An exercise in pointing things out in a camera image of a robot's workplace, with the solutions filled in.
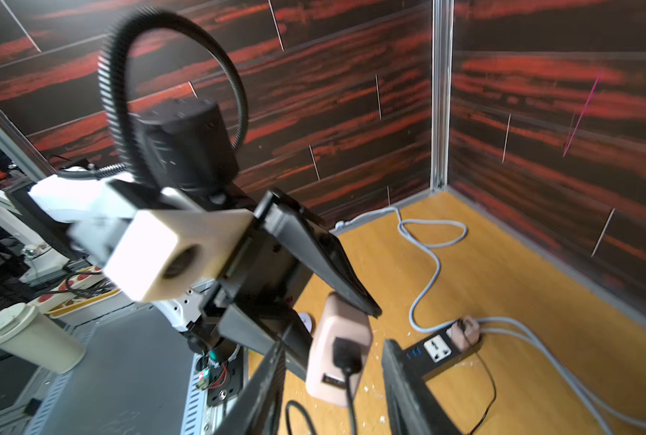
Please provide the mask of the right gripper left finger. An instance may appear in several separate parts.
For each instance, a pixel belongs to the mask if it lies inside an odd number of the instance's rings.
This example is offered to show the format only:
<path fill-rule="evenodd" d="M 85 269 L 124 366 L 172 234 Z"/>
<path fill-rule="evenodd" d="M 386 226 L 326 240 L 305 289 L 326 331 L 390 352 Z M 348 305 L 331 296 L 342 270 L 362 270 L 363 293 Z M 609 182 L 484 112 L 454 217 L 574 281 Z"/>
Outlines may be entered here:
<path fill-rule="evenodd" d="M 276 342 L 215 434 L 275 434 L 286 378 L 286 351 Z"/>

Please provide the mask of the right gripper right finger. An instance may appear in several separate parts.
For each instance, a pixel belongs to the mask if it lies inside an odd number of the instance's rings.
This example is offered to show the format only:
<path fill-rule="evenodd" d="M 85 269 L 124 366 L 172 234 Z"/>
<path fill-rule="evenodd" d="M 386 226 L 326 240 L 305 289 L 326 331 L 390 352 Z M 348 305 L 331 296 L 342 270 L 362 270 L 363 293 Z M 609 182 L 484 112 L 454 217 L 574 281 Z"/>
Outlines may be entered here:
<path fill-rule="evenodd" d="M 384 388 L 393 435 L 461 435 L 442 409 L 421 375 L 411 373 L 404 352 L 395 340 L 385 340 L 382 368 Z"/>

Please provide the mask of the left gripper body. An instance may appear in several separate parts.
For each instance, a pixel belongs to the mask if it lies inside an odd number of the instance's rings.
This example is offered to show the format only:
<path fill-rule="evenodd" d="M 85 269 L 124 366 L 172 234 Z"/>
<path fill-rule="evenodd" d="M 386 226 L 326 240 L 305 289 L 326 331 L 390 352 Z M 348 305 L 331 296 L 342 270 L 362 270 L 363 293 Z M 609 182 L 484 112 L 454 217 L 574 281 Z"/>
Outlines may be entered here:
<path fill-rule="evenodd" d="M 201 315 L 183 336 L 194 353 L 214 351 L 225 358 L 234 342 L 222 337 L 217 324 L 231 304 L 243 308 L 292 308 L 312 272 L 258 225 L 255 218 L 200 305 Z"/>

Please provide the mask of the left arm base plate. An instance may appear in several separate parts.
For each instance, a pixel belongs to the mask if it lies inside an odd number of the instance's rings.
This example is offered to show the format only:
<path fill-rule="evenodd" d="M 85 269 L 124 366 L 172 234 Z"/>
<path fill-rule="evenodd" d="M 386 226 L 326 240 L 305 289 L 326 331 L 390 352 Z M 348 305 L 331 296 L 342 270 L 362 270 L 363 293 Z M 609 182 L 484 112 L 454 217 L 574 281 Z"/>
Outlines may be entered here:
<path fill-rule="evenodd" d="M 244 385 L 245 360 L 239 344 L 223 362 L 213 357 L 214 352 L 199 356 L 194 366 L 198 376 L 194 389 L 204 393 L 208 408 L 235 401 Z"/>

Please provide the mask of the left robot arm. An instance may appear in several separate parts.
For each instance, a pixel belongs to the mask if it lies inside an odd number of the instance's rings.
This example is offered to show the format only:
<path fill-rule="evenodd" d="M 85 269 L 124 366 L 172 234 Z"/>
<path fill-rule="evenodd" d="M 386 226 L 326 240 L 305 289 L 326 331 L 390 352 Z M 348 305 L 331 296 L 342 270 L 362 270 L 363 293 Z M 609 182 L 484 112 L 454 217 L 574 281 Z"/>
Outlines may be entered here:
<path fill-rule="evenodd" d="M 20 205 L 65 225 L 74 252 L 130 299 L 156 306 L 194 353 L 219 361 L 283 342 L 288 369 L 305 378 L 312 336 L 294 304 L 312 276 L 364 318 L 382 313 L 339 239 L 279 190 L 259 203 L 230 190 L 205 210 L 176 188 L 77 170 L 34 183 Z"/>

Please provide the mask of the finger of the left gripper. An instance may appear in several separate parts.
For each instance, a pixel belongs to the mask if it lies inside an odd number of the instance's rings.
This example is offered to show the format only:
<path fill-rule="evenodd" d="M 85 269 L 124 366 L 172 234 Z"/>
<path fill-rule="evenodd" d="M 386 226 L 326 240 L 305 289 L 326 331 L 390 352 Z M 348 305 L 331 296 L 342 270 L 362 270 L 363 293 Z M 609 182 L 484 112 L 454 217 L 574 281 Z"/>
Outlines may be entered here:
<path fill-rule="evenodd" d="M 269 190 L 255 210 L 258 225 L 325 281 L 348 304 L 371 317 L 383 310 L 357 277 L 339 239 L 324 221 L 281 190 Z"/>
<path fill-rule="evenodd" d="M 306 380 L 313 337 L 292 308 L 256 309 L 231 304 L 217 330 L 222 337 L 261 355 L 266 355 L 276 342 L 282 342 L 288 371 Z"/>

